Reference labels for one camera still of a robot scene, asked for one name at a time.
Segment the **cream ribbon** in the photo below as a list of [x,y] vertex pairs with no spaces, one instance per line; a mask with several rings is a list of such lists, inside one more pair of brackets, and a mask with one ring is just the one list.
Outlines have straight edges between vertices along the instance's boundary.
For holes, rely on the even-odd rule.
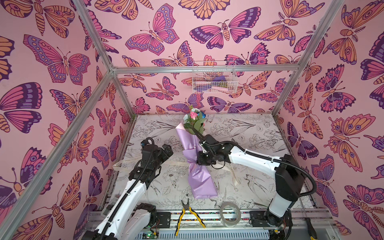
[[[124,167],[123,165],[124,164],[127,164],[127,163],[131,163],[131,162],[135,162],[135,164],[137,162],[140,162],[141,161],[141,157],[135,157],[135,158],[130,158],[130,159],[126,159],[126,160],[121,160],[117,163],[115,163],[113,165],[113,169],[114,171],[118,171],[118,172],[130,172],[130,170],[128,170],[128,168]],[[174,165],[174,166],[182,166],[182,167],[189,167],[189,163],[186,163],[186,162],[175,162],[175,161],[167,161],[166,164],[168,165]],[[238,182],[237,178],[236,178],[236,175],[235,175],[235,172],[234,170],[229,167],[229,166],[223,166],[222,167],[222,170],[224,171],[228,171],[232,174],[232,181],[233,181],[233,184],[235,186],[239,186],[240,183]]]

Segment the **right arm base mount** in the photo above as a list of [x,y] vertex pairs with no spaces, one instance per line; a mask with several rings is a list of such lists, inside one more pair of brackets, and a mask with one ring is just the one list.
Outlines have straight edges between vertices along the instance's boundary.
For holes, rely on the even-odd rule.
[[286,211],[282,217],[277,217],[269,210],[250,211],[249,224],[253,227],[274,229],[293,226],[289,211]]

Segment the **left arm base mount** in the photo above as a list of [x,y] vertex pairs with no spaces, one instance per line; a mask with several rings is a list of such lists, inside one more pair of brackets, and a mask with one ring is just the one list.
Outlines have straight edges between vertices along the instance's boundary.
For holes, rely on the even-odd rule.
[[169,229],[171,225],[171,212],[151,213],[148,229]]

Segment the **white fake rose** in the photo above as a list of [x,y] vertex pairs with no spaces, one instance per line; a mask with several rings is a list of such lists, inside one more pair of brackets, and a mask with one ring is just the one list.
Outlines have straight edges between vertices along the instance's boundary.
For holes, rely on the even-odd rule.
[[196,113],[190,112],[183,117],[183,125],[185,129],[192,129],[195,125]]

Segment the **purple pink wrapping paper sheet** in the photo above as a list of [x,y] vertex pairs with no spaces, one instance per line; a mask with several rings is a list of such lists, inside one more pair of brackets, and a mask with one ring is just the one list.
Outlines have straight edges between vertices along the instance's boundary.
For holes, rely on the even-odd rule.
[[215,183],[206,166],[198,165],[198,153],[202,151],[199,138],[190,134],[183,123],[176,127],[177,134],[183,145],[183,155],[189,163],[188,182],[195,199],[210,199],[218,196]]

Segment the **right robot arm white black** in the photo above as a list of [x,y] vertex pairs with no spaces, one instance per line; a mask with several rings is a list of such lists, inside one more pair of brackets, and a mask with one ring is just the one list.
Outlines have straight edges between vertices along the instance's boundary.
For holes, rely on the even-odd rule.
[[285,215],[296,201],[317,191],[315,179],[295,164],[291,155],[268,156],[244,149],[236,142],[219,142],[211,135],[203,136],[196,129],[193,131],[203,148],[198,153],[198,165],[208,166],[217,162],[238,164],[262,172],[275,180],[276,194],[265,213],[258,217],[267,226],[279,228],[283,223],[287,224]]

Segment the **small pink fake rose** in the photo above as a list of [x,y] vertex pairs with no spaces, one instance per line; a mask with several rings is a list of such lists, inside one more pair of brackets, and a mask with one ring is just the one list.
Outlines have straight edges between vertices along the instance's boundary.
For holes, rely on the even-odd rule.
[[190,111],[190,122],[193,129],[197,130],[200,134],[204,133],[204,126],[206,121],[206,115],[204,112],[197,108],[192,108]]

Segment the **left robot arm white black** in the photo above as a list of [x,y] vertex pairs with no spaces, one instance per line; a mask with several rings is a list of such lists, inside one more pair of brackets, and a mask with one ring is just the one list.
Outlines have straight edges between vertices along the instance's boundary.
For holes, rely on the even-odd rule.
[[142,229],[157,224],[156,207],[139,204],[139,200],[174,152],[170,145],[157,146],[150,137],[143,140],[141,146],[142,156],[129,173],[123,193],[113,206],[108,206],[108,214],[96,229],[83,234],[83,240],[133,240]]

